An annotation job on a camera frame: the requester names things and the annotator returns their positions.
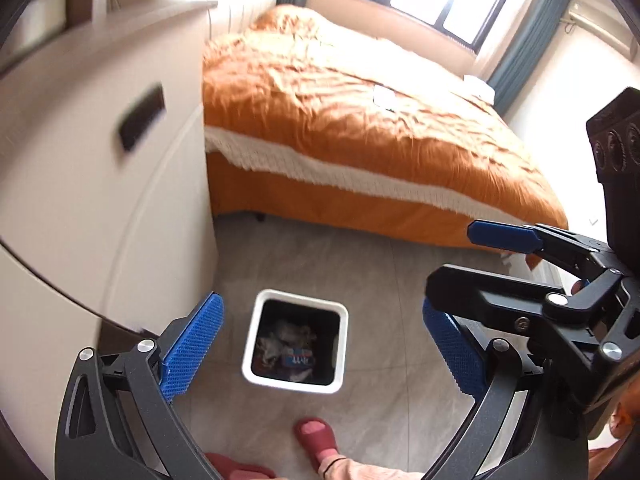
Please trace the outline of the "white square trash bin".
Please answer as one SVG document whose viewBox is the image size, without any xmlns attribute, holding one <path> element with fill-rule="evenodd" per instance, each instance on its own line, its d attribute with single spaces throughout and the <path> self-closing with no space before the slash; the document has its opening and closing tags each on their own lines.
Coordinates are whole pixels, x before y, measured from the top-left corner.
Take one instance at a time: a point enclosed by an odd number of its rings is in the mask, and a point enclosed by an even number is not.
<svg viewBox="0 0 640 480">
<path fill-rule="evenodd" d="M 242 359 L 253 385 L 286 391 L 334 394 L 345 375 L 349 313 L 344 304 L 264 289 L 256 296 Z M 313 368 L 287 368 L 285 347 L 314 352 Z"/>
</svg>

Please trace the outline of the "red slipper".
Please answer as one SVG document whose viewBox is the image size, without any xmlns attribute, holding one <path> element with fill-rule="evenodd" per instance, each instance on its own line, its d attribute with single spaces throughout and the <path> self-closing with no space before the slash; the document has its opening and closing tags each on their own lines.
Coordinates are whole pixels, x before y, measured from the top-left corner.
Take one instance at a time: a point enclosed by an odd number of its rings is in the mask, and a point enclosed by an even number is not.
<svg viewBox="0 0 640 480">
<path fill-rule="evenodd" d="M 314 470 L 320 468 L 322 460 L 338 455 L 333 429 L 323 419 L 318 417 L 299 419 L 293 432 Z"/>
<path fill-rule="evenodd" d="M 205 456 L 224 480 L 277 478 L 274 471 L 263 466 L 239 463 L 216 453 L 206 453 Z"/>
</svg>

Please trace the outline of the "clear blue label box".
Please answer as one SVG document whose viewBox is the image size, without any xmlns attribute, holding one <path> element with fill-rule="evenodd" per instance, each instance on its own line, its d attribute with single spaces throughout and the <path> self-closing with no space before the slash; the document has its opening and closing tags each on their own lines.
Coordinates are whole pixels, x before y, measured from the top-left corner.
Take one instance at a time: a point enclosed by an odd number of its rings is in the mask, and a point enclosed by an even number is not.
<svg viewBox="0 0 640 480">
<path fill-rule="evenodd" d="M 287 368 L 313 368 L 314 352 L 305 348 L 285 347 L 281 354 L 281 363 Z"/>
</svg>

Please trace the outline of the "white bedside cabinet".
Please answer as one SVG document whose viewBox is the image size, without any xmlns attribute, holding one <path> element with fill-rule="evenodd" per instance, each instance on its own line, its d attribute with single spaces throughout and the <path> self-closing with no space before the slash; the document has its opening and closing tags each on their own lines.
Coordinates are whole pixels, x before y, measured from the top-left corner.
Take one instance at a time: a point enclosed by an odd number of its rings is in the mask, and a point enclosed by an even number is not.
<svg viewBox="0 0 640 480">
<path fill-rule="evenodd" d="M 208 5 L 71 29 L 1 81 L 1 413 L 54 475 L 70 370 L 103 323 L 154 336 L 212 289 Z"/>
</svg>

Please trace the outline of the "pink trouser leg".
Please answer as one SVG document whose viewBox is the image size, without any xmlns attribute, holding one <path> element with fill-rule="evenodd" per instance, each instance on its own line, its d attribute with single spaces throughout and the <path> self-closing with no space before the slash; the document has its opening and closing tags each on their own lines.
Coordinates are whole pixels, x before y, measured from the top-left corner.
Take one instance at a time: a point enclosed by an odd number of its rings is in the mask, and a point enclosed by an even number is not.
<svg viewBox="0 0 640 480">
<path fill-rule="evenodd" d="M 318 476 L 326 480 L 421 480 L 425 474 L 359 463 L 336 454 L 322 460 Z"/>
</svg>

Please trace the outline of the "teal curtain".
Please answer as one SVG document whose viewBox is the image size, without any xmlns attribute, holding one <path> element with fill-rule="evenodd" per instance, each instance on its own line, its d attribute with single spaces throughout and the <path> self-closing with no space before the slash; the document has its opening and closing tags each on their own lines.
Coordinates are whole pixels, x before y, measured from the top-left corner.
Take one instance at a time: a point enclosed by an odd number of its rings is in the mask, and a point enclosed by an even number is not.
<svg viewBox="0 0 640 480">
<path fill-rule="evenodd" d="M 495 90 L 494 109 L 503 116 L 532 76 L 560 26 L 570 0 L 533 0 L 488 80 Z"/>
</svg>

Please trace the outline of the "orange bed cover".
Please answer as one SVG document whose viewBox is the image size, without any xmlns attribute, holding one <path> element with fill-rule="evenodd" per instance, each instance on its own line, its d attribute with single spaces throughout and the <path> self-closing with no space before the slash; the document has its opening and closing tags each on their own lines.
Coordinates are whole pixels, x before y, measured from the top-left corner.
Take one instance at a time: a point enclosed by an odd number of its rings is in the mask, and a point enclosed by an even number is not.
<svg viewBox="0 0 640 480">
<path fill-rule="evenodd" d="M 458 76 L 276 6 L 203 56 L 214 214 L 257 212 L 442 247 L 475 220 L 566 228 L 518 136 Z"/>
</svg>

